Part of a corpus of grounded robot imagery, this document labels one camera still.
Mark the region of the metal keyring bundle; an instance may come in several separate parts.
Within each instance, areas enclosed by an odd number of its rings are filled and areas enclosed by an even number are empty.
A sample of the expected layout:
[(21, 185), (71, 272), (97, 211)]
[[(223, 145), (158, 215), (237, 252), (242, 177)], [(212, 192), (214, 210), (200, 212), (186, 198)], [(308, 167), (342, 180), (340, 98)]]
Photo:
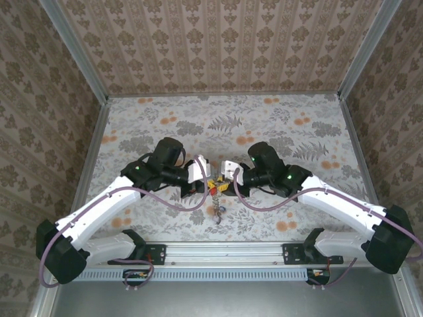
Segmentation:
[[(223, 176), (218, 176), (214, 180), (224, 181), (225, 178)], [(219, 193), (218, 191), (217, 191), (217, 193), (215, 195), (211, 196), (211, 198), (212, 198), (212, 205), (213, 205), (213, 219), (214, 219), (214, 216), (215, 215), (221, 215), (221, 218), (222, 218), (222, 216), (226, 213), (226, 212), (225, 213), (222, 213), (222, 212), (219, 211), (219, 207), (220, 206), (223, 206), (221, 204), (221, 202), (220, 202), (221, 196), (222, 196), (222, 194)]]

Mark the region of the grey metal panel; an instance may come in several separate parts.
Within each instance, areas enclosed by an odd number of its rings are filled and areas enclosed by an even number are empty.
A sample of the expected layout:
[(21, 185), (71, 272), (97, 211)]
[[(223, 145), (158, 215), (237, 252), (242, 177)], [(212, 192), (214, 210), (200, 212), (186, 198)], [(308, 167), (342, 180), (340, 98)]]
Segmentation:
[(329, 289), (301, 282), (115, 282), (59, 288), (52, 317), (405, 317), (391, 282)]

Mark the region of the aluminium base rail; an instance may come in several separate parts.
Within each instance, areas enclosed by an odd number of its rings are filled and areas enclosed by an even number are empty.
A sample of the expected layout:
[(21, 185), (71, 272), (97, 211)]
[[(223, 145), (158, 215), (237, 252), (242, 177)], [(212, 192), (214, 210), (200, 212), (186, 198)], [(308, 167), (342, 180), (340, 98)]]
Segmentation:
[[(225, 266), (225, 265), (285, 265), (282, 242), (169, 242), (165, 263), (163, 265), (177, 266)], [(97, 239), (87, 243), (80, 252), (87, 261), (87, 267), (106, 264), (113, 251), (128, 247), (131, 252), (135, 244), (116, 241), (116, 239)], [(354, 244), (348, 244), (343, 250), (336, 248), (331, 255), (342, 256), (344, 263), (353, 258), (359, 264), (369, 265), (363, 250), (355, 250)]]

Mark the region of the aluminium table edge rail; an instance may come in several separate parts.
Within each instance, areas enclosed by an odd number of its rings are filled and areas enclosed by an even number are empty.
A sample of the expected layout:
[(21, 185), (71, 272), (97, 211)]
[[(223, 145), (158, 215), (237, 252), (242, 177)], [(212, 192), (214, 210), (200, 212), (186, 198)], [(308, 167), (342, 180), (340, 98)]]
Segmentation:
[(95, 169), (96, 158), (98, 156), (102, 137), (104, 135), (104, 130), (107, 125), (109, 111), (109, 103), (106, 103), (100, 107), (98, 119), (96, 121), (95, 129), (93, 131), (93, 137), (91, 139), (82, 174), (79, 179), (77, 190), (75, 192), (73, 204), (71, 206), (71, 213), (78, 210), (86, 202), (91, 180), (93, 177), (93, 172)]
[(347, 103), (345, 101), (345, 99), (339, 97), (339, 103), (340, 103), (340, 108), (342, 110), (342, 115), (344, 117), (344, 120), (346, 122), (346, 128), (348, 130), (351, 142), (352, 142), (352, 147), (354, 150), (354, 154), (356, 156), (357, 162), (358, 162), (358, 166), (360, 169), (360, 172), (362, 173), (362, 178), (364, 181), (364, 186), (366, 188), (367, 191), (367, 196), (369, 198), (369, 201), (373, 204), (378, 205), (379, 204), (379, 200), (377, 197), (377, 194), (375, 192), (375, 189), (373, 187), (373, 182), (371, 180), (371, 176), (365, 161), (365, 157), (360, 145), (360, 141), (358, 139), (358, 135), (356, 133), (356, 129), (354, 127), (354, 123), (352, 120), (352, 117), (350, 115), (350, 111), (348, 109)]

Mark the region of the small wired circuit board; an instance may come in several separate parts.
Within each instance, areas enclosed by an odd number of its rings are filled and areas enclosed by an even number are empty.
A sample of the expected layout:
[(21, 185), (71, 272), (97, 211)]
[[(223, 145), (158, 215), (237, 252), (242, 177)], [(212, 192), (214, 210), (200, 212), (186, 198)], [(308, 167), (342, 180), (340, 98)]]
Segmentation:
[(307, 269), (306, 283), (309, 285), (326, 285), (330, 280), (329, 269)]
[(126, 269), (122, 273), (123, 284), (126, 287), (139, 288), (146, 280), (148, 280), (150, 272), (150, 269)]

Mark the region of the aluminium frame post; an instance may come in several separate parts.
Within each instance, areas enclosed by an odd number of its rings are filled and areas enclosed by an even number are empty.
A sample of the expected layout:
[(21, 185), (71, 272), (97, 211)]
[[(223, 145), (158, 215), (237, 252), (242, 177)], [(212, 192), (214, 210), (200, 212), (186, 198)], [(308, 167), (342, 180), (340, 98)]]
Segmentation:
[(83, 45), (77, 39), (77, 33), (65, 17), (64, 11), (56, 0), (39, 0), (39, 2), (52, 21), (72, 58), (75, 60), (99, 104), (105, 106), (108, 99), (106, 88), (101, 83), (93, 63), (89, 60), (88, 55), (83, 49)]
[(348, 97), (401, 2), (402, 0), (383, 0), (367, 34), (364, 36), (355, 58), (340, 84), (338, 89), (339, 99), (346, 100)]

